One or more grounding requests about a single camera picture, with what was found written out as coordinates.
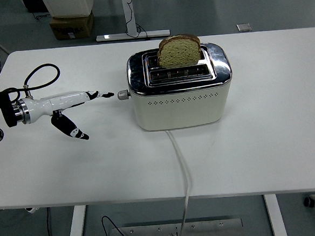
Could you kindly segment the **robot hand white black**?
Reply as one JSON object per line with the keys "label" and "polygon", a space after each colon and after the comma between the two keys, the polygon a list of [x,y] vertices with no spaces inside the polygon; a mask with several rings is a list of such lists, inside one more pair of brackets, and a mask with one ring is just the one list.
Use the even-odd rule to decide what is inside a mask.
{"label": "robot hand white black", "polygon": [[88,140],[89,136],[81,131],[62,111],[96,98],[111,98],[112,92],[101,91],[75,91],[65,94],[54,95],[44,99],[23,98],[17,102],[17,114],[19,122],[30,124],[36,122],[42,116],[50,116],[51,124],[68,137]]}

